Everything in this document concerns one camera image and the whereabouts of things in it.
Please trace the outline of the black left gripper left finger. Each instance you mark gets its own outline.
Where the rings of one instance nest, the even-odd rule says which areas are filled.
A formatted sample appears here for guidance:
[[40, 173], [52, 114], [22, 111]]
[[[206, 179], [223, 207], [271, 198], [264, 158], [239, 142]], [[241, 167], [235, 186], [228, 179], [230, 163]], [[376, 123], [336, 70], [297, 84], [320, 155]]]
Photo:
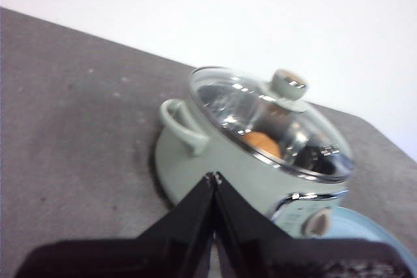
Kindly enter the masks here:
[[17, 277], [193, 277], [213, 228], [213, 174], [136, 238], [65, 240], [32, 250]]

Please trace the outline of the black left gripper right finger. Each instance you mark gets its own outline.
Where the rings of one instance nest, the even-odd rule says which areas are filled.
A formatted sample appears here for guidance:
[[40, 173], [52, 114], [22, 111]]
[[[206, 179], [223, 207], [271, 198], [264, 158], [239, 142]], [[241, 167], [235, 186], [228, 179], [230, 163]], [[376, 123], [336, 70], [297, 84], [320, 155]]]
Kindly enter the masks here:
[[214, 173], [215, 231], [237, 277], [412, 277], [400, 254], [365, 239], [298, 239]]

